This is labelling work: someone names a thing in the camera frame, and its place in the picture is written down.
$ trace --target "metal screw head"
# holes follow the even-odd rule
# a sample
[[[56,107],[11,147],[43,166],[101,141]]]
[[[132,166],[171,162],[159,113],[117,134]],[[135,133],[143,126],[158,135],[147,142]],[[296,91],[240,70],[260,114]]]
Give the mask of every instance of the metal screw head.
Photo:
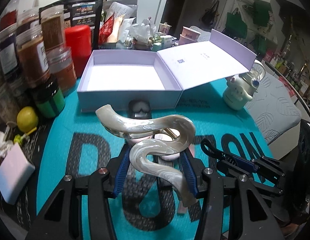
[[[246,182],[247,181],[247,176],[245,174],[242,174],[239,176],[240,181]]]
[[[211,168],[205,168],[205,169],[204,169],[204,172],[205,172],[206,174],[212,174],[212,173],[213,173],[213,170],[212,170]]]
[[[70,174],[67,174],[67,175],[65,175],[65,176],[63,177],[64,181],[70,181],[70,180],[72,180],[72,178],[73,178],[73,176],[70,175]]]
[[[98,173],[99,174],[106,174],[108,172],[108,169],[107,168],[100,168],[99,170],[98,170]]]

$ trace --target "leaf pattern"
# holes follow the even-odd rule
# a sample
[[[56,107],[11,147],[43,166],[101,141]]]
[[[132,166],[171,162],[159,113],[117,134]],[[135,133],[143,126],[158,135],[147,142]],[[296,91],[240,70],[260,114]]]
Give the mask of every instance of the leaf pattern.
[[[290,104],[284,97],[278,98],[276,109],[282,115],[300,116],[300,112],[296,106],[292,106],[292,103]]]
[[[255,96],[255,93],[254,93],[252,100],[248,101],[246,103],[246,105],[245,105],[246,109],[247,110],[250,109],[254,105],[255,102],[256,102],[256,96]]]
[[[263,87],[267,88],[271,85],[271,80],[269,77],[265,76],[262,80],[261,83],[263,85]]]
[[[268,143],[268,145],[277,139],[280,136],[280,133],[275,130],[268,130],[265,133],[263,133],[265,141]]]
[[[256,119],[256,125],[259,128],[261,132],[264,132],[273,122],[273,115],[270,113],[264,113],[261,114],[257,119]]]

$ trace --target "pink cup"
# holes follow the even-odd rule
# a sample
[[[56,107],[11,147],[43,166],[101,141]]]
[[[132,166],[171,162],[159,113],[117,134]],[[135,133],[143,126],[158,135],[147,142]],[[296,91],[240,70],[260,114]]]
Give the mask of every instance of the pink cup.
[[[200,36],[200,32],[197,32],[187,27],[183,27],[182,35],[186,38],[197,41],[198,37]]]
[[[183,35],[180,34],[178,45],[190,44],[194,42],[197,42],[197,41],[184,37]]]

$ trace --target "metal rod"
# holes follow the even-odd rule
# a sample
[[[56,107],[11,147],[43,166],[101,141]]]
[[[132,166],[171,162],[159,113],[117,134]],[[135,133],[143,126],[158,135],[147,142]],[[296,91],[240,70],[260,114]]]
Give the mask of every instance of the metal rod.
[[[306,104],[306,102],[303,100],[303,98],[300,96],[300,94],[296,91],[296,89],[291,85],[290,82],[288,82],[288,80],[285,78],[285,76],[282,75],[281,72],[279,72],[276,68],[274,68],[270,63],[268,63],[267,61],[265,61],[266,66],[268,66],[272,71],[274,71],[276,73],[276,75],[281,76],[282,78],[284,78],[284,80],[287,81],[287,83],[289,84],[289,86],[291,87],[291,89],[294,91],[296,97],[298,98],[298,101],[301,102],[302,106],[304,107],[305,111],[308,113],[308,116],[310,117],[310,109],[308,108],[308,105]]]

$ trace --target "clear plastic bag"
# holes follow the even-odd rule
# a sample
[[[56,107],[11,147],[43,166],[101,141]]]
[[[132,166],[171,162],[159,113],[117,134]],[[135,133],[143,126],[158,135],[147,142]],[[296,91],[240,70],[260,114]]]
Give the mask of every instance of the clear plastic bag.
[[[119,28],[119,38],[118,38],[118,40],[121,41],[122,43],[125,43],[129,30],[135,19],[136,18],[130,18],[130,19],[123,20],[122,25]]]
[[[151,18],[145,19],[141,24],[133,24],[128,35],[135,38],[139,43],[149,43],[149,39],[156,32],[156,26],[151,21]]]

